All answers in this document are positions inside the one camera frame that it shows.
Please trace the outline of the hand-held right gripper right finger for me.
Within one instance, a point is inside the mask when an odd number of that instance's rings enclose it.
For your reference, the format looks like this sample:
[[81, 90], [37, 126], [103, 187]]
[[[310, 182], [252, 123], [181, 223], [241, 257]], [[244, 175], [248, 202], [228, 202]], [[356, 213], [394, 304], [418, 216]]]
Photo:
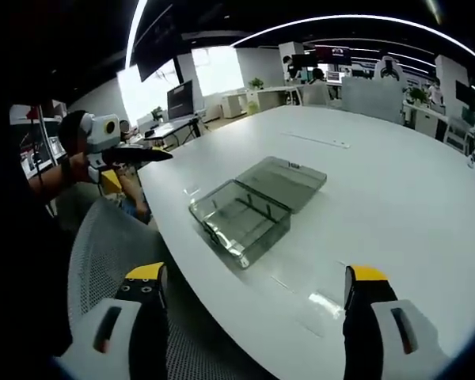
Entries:
[[433, 379], [450, 362], [437, 328], [376, 268], [346, 267], [344, 312], [345, 379]]

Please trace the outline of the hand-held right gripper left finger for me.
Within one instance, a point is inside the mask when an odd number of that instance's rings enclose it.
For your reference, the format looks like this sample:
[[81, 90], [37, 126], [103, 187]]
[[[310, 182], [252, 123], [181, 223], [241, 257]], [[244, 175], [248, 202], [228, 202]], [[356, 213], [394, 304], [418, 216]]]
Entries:
[[166, 379], [169, 323], [163, 262], [128, 272], [74, 326], [56, 362], [69, 379]]

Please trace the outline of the person's left hand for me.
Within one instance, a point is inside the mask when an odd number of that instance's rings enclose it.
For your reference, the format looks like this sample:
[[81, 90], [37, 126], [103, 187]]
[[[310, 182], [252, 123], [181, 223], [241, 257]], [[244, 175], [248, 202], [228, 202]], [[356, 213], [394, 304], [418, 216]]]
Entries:
[[84, 153], [69, 157], [70, 175], [73, 182], [91, 182], [89, 176], [89, 162]]

